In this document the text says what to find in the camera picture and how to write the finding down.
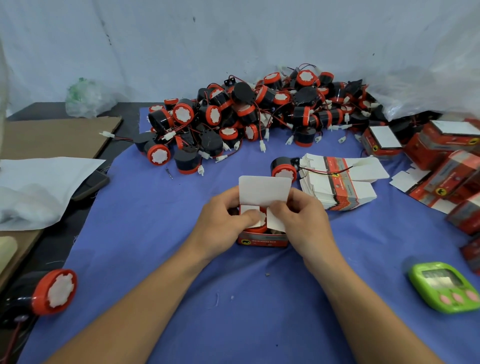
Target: person's left hand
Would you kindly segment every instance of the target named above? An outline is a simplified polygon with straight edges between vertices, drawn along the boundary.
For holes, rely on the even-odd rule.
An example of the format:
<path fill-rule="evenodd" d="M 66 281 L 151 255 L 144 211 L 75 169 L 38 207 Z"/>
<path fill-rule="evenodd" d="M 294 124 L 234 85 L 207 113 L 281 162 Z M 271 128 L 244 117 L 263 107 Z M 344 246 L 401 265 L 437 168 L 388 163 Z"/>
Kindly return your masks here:
<path fill-rule="evenodd" d="M 239 203 L 238 186 L 213 197 L 202 208 L 185 244 L 198 251 L 202 259 L 208 261 L 230 248 L 244 229 L 260 220 L 260 214 L 256 210 L 231 216 L 227 209 L 238 207 Z"/>

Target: pink button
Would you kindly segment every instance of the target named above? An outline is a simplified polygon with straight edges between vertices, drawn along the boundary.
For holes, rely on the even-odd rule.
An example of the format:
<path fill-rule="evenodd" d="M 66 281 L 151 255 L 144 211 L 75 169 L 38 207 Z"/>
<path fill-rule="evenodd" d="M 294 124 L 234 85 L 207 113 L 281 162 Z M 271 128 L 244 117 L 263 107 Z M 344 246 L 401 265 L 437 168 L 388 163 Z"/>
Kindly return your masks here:
<path fill-rule="evenodd" d="M 460 296 L 458 293 L 452 293 L 452 297 L 457 302 L 460 302 L 460 303 L 464 302 L 463 297 Z"/>
<path fill-rule="evenodd" d="M 465 294 L 466 294 L 467 297 L 468 297 L 469 299 L 471 299 L 472 301 L 480 302 L 480 298 L 479 298 L 479 296 L 478 296 L 475 292 L 465 291 Z"/>
<path fill-rule="evenodd" d="M 440 295 L 440 301 L 442 301 L 444 304 L 452 304 L 452 301 L 450 301 L 450 298 L 448 298 L 443 294 Z"/>

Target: yellow circle logo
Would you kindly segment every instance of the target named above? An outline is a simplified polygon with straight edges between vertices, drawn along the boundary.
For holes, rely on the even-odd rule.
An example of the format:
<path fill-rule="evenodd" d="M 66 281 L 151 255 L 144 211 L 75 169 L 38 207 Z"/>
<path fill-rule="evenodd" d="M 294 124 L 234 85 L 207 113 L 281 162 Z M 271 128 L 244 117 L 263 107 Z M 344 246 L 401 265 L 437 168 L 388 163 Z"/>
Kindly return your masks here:
<path fill-rule="evenodd" d="M 445 196 L 447 194 L 447 191 L 444 188 L 437 188 L 435 192 L 440 196 Z"/>

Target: forearm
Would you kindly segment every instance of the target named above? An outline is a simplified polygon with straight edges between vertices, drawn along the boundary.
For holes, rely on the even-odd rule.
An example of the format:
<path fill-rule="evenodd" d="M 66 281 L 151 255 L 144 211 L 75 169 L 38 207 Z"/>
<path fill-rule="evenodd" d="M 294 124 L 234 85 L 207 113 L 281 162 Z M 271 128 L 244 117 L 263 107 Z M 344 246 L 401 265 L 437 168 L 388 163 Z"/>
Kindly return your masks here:
<path fill-rule="evenodd" d="M 340 253 L 310 268 L 325 291 L 359 363 L 441 363 L 348 266 Z"/>
<path fill-rule="evenodd" d="M 185 292 L 206 264 L 189 244 L 184 244 L 46 363 L 146 362 Z"/>

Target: person's right hand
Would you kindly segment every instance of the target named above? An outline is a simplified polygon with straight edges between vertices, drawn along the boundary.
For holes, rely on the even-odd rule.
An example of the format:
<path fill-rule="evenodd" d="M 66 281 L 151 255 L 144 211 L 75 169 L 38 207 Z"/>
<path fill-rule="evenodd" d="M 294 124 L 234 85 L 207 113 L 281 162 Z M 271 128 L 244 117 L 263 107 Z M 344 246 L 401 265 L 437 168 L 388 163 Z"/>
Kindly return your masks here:
<path fill-rule="evenodd" d="M 287 203 L 275 201 L 270 210 L 285 225 L 285 233 L 307 267 L 342 259 L 333 238 L 322 203 L 296 188 L 290 189 Z"/>

